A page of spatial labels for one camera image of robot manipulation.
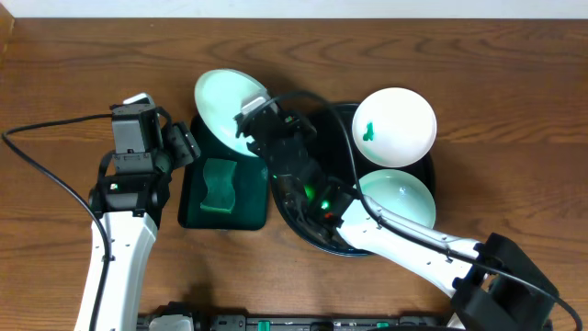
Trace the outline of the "green sponge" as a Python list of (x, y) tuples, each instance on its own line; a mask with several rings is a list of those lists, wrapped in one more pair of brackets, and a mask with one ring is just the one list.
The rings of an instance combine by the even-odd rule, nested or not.
[(233, 186), (237, 163), (209, 158), (203, 166), (203, 179), (207, 193), (200, 209), (208, 212), (232, 213), (236, 193)]

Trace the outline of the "mint plate with green stain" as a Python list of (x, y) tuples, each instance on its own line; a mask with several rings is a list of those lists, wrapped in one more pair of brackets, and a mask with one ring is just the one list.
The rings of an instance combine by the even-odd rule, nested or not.
[(252, 137), (236, 136), (241, 103), (245, 97), (267, 90), (252, 76), (233, 69), (216, 69), (204, 73), (196, 82), (194, 97), (199, 116), (211, 133), (232, 151), (255, 157), (248, 147)]

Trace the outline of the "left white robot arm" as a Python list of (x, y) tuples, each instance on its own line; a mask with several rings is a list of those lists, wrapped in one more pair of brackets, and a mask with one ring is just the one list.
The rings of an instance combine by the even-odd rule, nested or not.
[(78, 330), (133, 330), (149, 255), (170, 196), (171, 174), (198, 146), (183, 122), (113, 126), (116, 147), (98, 167), (89, 208), (95, 222)]

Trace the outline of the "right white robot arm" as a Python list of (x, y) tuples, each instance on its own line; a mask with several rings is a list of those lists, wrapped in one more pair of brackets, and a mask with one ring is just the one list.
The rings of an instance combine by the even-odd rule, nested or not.
[(434, 284), (450, 299), (452, 329), (541, 330), (557, 289), (512, 240), (485, 242), (436, 231), (391, 207), (391, 191), (407, 178), (398, 165), (360, 174), (361, 140), (376, 138), (358, 104), (325, 109), (337, 125), (336, 157), (317, 153), (324, 135), (305, 116), (277, 106), (240, 110), (236, 133), (261, 157), (280, 213), (302, 239), (343, 256), (378, 255)]

